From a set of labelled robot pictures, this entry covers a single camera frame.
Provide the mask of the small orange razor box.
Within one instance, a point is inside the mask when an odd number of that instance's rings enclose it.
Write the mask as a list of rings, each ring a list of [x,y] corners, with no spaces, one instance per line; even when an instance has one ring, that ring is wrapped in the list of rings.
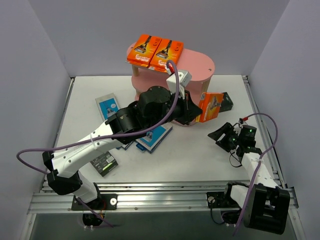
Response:
[[[217,118],[222,105],[223,96],[223,93],[203,92],[198,104],[202,110],[202,114],[197,116],[195,121],[204,123]]]

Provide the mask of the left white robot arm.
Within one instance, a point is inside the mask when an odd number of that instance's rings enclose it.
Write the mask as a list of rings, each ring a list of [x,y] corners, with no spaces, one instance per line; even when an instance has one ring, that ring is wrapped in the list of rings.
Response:
[[[98,186],[86,179],[80,168],[114,148],[146,136],[142,131],[156,125],[166,114],[170,114],[167,122],[182,125],[189,125],[202,114],[188,90],[178,97],[176,105],[174,98],[166,88],[153,86],[84,137],[88,143],[43,152],[44,165],[49,169],[48,185],[58,195],[74,194],[88,209],[97,209],[102,199]]]

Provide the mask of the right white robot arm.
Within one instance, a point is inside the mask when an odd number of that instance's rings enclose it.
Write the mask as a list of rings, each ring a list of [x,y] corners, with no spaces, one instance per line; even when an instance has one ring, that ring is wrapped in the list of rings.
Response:
[[[269,173],[263,153],[256,147],[257,128],[247,124],[227,122],[208,134],[224,151],[235,151],[250,183],[230,182],[222,193],[223,203],[240,207],[237,225],[277,235],[284,233],[290,206],[290,194],[280,188]]]

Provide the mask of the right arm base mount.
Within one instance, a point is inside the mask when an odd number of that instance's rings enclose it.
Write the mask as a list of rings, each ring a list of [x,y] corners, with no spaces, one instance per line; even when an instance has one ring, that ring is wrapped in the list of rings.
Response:
[[[222,191],[207,192],[207,207],[210,210],[210,218],[216,225],[235,225],[241,213],[241,208],[233,200],[224,196]],[[220,220],[215,220],[213,211],[219,209]]]

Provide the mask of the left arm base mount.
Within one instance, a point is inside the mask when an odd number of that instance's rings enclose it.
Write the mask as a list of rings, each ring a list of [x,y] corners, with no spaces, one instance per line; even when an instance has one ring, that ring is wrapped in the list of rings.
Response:
[[[75,196],[73,197],[72,211],[89,211],[83,213],[81,217],[82,224],[88,228],[111,227],[114,225],[105,219],[106,211],[114,211],[117,209],[118,195],[115,193],[102,194],[96,200],[82,204]]]

